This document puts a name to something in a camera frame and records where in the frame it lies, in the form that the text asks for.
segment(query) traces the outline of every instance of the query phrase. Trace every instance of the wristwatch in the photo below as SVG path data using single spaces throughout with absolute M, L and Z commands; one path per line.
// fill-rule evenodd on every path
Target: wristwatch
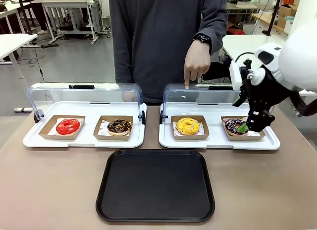
M 201 43 L 207 43 L 211 49 L 211 39 L 210 39 L 210 37 L 206 36 L 205 34 L 202 34 L 202 33 L 196 34 L 194 36 L 194 40 L 198 40 Z

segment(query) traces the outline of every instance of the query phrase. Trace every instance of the floor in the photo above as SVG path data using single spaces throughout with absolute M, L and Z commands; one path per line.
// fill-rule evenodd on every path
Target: floor
M 48 37 L 44 35 L 39 40 L 39 44 L 47 44 Z M 100 36 L 94 45 L 90 45 L 90 41 L 76 38 L 58 40 L 56 43 L 59 47 L 36 49 L 45 81 L 105 83 L 115 81 L 112 38 L 107 38 L 106 35 Z M 43 81 L 39 66 L 35 63 L 34 48 L 19 49 L 18 53 L 22 56 L 19 63 L 23 63 L 20 67 L 28 86 Z M 0 65 L 0 147 L 26 116 L 26 114 L 15 114 L 13 109 L 30 107 L 22 82 L 17 79 L 11 65 Z M 282 110 L 288 115 L 289 108 L 284 109 Z M 317 130 L 314 128 L 300 129 L 300 131 L 317 150 Z

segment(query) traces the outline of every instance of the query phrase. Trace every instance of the person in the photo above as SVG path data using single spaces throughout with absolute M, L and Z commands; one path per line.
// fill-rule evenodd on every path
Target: person
M 38 23 L 40 24 L 40 31 L 37 32 L 38 35 L 40 34 L 48 34 L 48 28 L 46 25 L 46 18 L 45 18 L 45 14 L 44 14 L 44 10 L 42 7 L 41 3 L 31 3 L 31 8 L 32 11 L 36 17 L 36 20 L 38 21 Z
M 188 88 L 222 47 L 226 0 L 109 0 L 109 7 L 116 82 L 139 84 L 147 103 L 162 103 L 169 83 Z

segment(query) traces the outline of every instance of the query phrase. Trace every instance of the white tray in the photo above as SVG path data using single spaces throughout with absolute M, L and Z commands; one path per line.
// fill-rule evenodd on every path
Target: white tray
M 141 105 L 146 114 L 147 106 Z M 85 124 L 76 140 L 48 140 L 39 135 L 44 125 L 53 115 L 83 115 Z M 102 115 L 133 116 L 133 127 L 128 141 L 105 141 L 94 137 L 94 129 Z M 107 147 L 135 148 L 143 143 L 145 126 L 139 122 L 136 103 L 116 102 L 110 104 L 91 104 L 88 102 L 56 102 L 46 112 L 45 117 L 35 124 L 23 138 L 26 147 Z
M 159 126 L 159 142 L 168 148 L 233 148 L 247 150 L 276 150 L 280 142 L 270 127 L 264 129 L 265 137 L 260 141 L 229 141 L 221 124 L 221 116 L 247 116 L 249 105 L 239 108 L 232 104 L 198 105 L 197 103 L 166 103 L 168 118 Z M 174 115 L 203 115 L 210 135 L 206 140 L 176 141 L 171 131 L 170 119 Z

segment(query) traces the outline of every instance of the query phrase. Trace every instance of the black tray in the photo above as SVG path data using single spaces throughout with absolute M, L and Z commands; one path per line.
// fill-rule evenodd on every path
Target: black tray
M 109 222 L 203 222 L 214 212 L 204 157 L 191 150 L 120 150 L 96 201 Z

